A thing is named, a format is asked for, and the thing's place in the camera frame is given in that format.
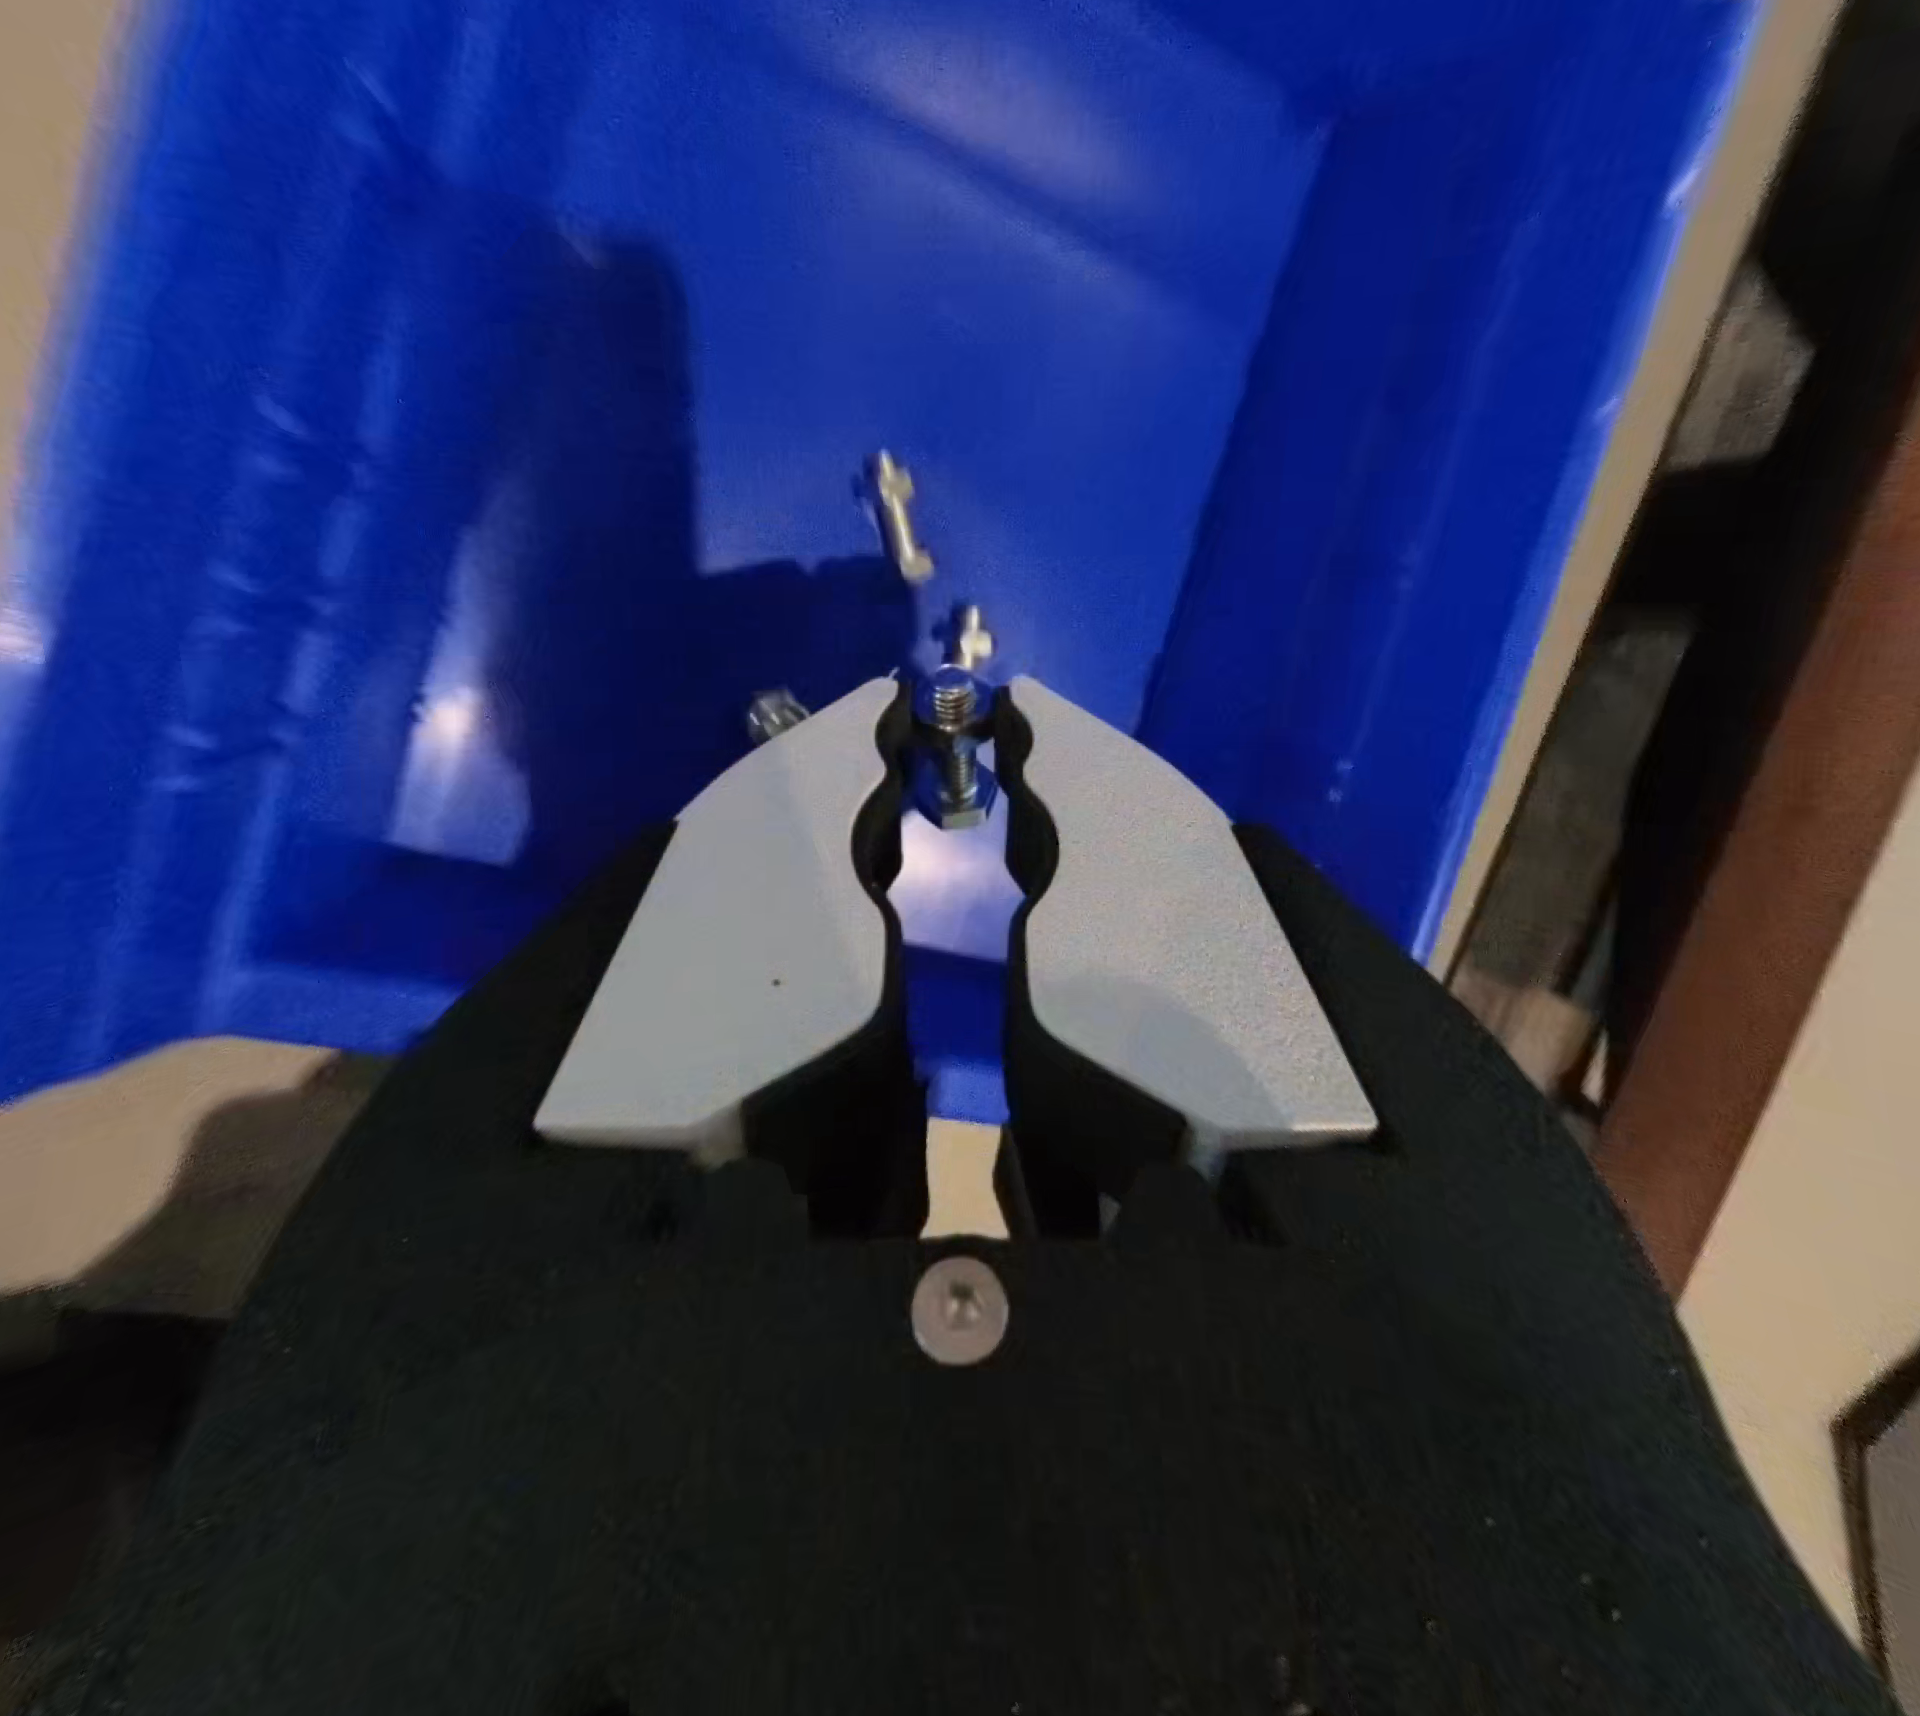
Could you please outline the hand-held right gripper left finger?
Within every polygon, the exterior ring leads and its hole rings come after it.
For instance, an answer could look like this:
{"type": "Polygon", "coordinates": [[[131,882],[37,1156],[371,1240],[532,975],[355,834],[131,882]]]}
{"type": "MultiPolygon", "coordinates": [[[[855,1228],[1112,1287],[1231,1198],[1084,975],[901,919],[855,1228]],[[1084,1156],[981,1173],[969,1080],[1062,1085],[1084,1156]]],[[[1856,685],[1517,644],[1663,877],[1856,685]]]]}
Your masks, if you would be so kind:
{"type": "Polygon", "coordinates": [[[903,680],[880,674],[680,805],[535,1103],[535,1138],[697,1168],[888,1168],[918,1138],[901,962],[903,680]]]}

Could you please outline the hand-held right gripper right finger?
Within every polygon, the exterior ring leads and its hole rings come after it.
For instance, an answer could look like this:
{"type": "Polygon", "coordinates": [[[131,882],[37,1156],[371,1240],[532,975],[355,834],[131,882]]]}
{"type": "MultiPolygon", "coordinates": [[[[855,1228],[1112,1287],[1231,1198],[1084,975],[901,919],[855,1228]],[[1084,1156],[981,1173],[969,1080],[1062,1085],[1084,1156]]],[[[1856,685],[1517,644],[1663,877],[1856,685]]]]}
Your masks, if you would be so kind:
{"type": "Polygon", "coordinates": [[[1360,1060],[1236,826],[1177,767],[1013,674],[1004,685],[1004,1080],[1032,1155],[1138,1168],[1376,1138],[1360,1060]]]}

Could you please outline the blue plastic bin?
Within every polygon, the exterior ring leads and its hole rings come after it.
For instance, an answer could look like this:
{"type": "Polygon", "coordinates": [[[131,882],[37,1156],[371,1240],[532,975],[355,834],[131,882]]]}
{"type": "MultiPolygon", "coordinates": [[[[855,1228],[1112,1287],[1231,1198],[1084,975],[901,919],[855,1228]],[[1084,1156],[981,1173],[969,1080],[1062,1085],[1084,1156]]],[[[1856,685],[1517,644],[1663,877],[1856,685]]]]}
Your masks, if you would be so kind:
{"type": "Polygon", "coordinates": [[[959,598],[1427,949],[1752,23],[151,0],[15,507],[5,1103],[406,1046],[959,598]]]}

